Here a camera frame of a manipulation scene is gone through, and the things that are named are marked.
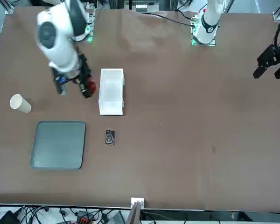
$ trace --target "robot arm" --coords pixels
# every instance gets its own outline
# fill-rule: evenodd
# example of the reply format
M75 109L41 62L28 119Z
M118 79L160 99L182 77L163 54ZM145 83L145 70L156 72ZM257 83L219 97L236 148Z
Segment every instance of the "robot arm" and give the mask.
M199 14L199 24L194 37L202 44L210 43L217 30L219 19L223 13L223 0L208 0L205 12Z
M90 81L91 70L85 56L78 55L70 41L83 35L87 25L87 13L79 0L65 0L37 15L37 45L49 59L54 82L60 94L64 84L72 80L79 84L83 95L88 98L94 93Z
M274 43L269 45L265 51L257 58L258 68L254 71L254 78L260 78L267 68L280 63L280 46L278 46L278 36L280 33L280 23L278 25ZM275 72L276 79L280 79L280 68Z

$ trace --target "red object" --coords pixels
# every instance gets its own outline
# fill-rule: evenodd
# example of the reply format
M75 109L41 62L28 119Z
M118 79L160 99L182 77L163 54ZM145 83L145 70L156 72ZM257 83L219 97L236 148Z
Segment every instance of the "red object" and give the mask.
M89 78L87 80L87 84L86 85L87 85L87 89L88 89L88 91L90 92L91 95L95 93L95 90L97 90L95 82L91 78Z

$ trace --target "white bracket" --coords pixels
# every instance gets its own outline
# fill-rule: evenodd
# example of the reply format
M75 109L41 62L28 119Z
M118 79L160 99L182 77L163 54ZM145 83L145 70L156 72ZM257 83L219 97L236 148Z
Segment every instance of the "white bracket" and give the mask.
M280 22L280 16L275 15L275 12L273 12L273 19L274 22Z
M132 197L131 198L131 207L137 202L140 202L140 208L144 209L144 198L141 198L141 197Z

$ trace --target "gray tray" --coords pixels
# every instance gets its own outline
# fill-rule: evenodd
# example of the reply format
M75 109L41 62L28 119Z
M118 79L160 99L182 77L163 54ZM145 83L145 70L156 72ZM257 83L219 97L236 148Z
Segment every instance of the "gray tray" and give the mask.
M30 166L37 169L80 169L85 123L40 121L35 130Z

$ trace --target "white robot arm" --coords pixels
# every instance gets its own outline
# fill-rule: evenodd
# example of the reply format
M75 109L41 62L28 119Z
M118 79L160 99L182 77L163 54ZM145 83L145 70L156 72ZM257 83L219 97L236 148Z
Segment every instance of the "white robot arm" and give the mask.
M84 34L87 14L79 0L65 0L37 15L37 45L49 59L54 82L60 94L73 80L87 98L93 94L91 70L85 56L78 55L71 38Z
M205 12L199 14L199 24L194 37L202 44L210 43L215 36L219 19L223 13L223 0L208 0Z

